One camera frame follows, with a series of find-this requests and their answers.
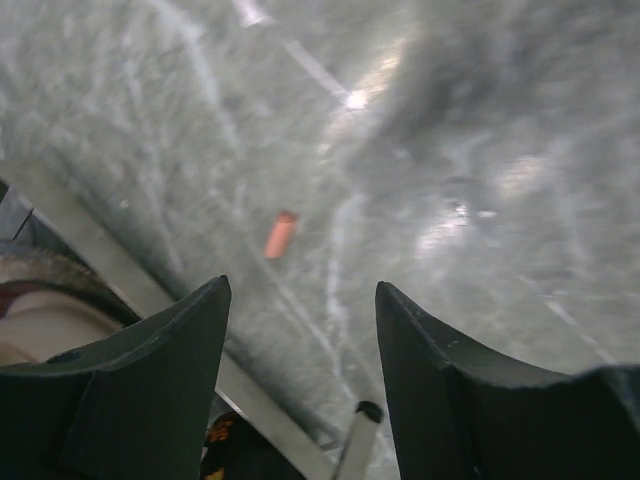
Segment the metal dish rack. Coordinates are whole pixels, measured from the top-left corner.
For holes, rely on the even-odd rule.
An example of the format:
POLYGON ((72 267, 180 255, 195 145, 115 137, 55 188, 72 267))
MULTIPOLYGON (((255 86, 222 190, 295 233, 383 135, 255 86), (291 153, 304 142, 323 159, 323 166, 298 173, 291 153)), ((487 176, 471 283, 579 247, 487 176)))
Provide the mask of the metal dish rack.
POLYGON ((381 409, 337 461, 228 356, 225 277, 173 300, 61 184, 5 165, 1 195, 62 246, 1 247, 5 479, 362 479, 381 409))

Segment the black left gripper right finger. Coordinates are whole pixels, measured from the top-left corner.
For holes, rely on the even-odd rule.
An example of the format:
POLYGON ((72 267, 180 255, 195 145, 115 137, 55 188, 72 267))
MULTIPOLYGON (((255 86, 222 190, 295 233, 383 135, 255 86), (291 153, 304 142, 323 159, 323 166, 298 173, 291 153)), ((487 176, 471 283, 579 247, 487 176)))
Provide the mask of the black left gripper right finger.
POLYGON ((388 415, 404 479, 635 479, 639 369, 575 375, 499 353, 377 286, 388 415))

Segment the salmon pink pen cap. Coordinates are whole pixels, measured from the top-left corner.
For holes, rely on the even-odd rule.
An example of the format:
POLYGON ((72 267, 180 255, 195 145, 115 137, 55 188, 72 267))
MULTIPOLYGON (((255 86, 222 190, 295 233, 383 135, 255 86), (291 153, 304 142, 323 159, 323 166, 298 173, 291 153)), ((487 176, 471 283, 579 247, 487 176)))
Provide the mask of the salmon pink pen cap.
POLYGON ((291 211, 282 211, 276 217, 264 246, 266 259, 282 257, 288 250, 293 238, 298 216, 291 211))

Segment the white bowl brown rim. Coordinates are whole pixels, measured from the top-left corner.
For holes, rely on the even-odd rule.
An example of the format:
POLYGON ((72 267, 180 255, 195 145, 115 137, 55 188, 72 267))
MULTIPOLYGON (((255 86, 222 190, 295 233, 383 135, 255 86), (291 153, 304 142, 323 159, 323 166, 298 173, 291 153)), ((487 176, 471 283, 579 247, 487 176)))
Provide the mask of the white bowl brown rim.
POLYGON ((1 365, 38 364, 138 317, 96 273, 47 250, 1 244, 1 365))

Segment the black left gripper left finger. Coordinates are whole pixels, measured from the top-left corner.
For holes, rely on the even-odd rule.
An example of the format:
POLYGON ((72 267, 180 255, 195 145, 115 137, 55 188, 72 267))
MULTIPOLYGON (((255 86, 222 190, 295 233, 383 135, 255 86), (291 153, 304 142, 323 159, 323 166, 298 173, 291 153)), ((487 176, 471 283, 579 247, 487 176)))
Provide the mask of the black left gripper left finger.
POLYGON ((5 479, 195 479, 231 302, 217 277, 42 364, 1 370, 5 479))

